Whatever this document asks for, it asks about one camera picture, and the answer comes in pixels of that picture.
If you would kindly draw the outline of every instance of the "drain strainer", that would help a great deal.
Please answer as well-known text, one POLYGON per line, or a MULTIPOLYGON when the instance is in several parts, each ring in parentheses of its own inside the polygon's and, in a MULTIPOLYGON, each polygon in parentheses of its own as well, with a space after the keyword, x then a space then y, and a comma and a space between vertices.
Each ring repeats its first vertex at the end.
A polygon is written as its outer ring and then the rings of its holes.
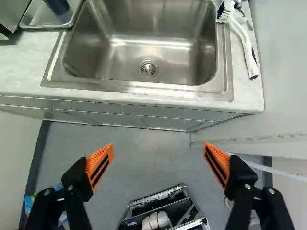
POLYGON ((143 77, 154 77, 158 73, 158 66, 151 60, 143 61, 139 73, 143 77))

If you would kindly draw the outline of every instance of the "gray countertop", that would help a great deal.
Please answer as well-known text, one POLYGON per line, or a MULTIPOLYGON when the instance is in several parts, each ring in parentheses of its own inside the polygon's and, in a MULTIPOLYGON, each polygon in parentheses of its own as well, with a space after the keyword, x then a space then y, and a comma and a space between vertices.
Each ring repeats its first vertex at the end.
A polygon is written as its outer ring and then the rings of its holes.
MULTIPOLYGON (((251 22, 249 4, 242 9, 251 22)), ((234 99, 231 102, 212 99, 150 97, 145 94, 88 91, 77 89, 43 88, 40 86, 49 57, 59 32, 23 32, 18 43, 0 46, 0 94, 37 98, 59 98, 119 104, 190 108, 201 110, 259 113, 264 110, 261 74, 249 80, 240 39, 231 32, 234 99)), ((254 32, 249 32, 259 64, 254 32)))

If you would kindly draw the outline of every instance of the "brush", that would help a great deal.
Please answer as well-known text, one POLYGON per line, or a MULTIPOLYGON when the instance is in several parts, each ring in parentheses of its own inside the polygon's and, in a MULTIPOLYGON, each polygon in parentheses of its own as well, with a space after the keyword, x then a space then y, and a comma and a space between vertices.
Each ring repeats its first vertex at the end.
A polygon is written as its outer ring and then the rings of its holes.
POLYGON ((234 5, 234 1, 224 0, 217 11, 216 22, 228 23, 230 29, 232 29, 241 38, 249 79, 253 80, 259 75, 259 68, 257 65, 255 52, 247 32, 234 18, 234 5))

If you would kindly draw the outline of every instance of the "stainless steel sink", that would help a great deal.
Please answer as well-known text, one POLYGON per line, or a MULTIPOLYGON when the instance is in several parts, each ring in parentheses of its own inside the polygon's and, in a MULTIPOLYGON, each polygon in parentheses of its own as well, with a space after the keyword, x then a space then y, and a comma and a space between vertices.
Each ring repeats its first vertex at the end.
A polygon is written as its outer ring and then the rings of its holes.
POLYGON ((232 100, 219 0, 87 0, 62 32, 43 87, 232 100))

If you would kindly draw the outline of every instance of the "wall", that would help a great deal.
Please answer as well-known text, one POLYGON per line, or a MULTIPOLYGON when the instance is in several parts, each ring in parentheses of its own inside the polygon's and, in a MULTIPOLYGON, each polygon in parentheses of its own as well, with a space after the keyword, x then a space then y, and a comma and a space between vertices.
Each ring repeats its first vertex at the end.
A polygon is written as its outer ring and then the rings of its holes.
POLYGON ((18 229, 24 190, 41 120, 0 111, 0 223, 18 229))
MULTIPOLYGON (((250 2, 256 31, 265 111, 201 130, 197 140, 227 140, 307 131, 306 39, 302 30, 307 1, 250 2)), ((213 141, 225 151, 306 158, 307 136, 262 140, 213 141)))
MULTIPOLYGON (((273 167, 288 173, 307 176, 307 160, 285 159, 274 157, 273 167)), ((283 176, 273 176, 274 187, 282 192, 295 230, 306 229, 307 183, 283 176)))

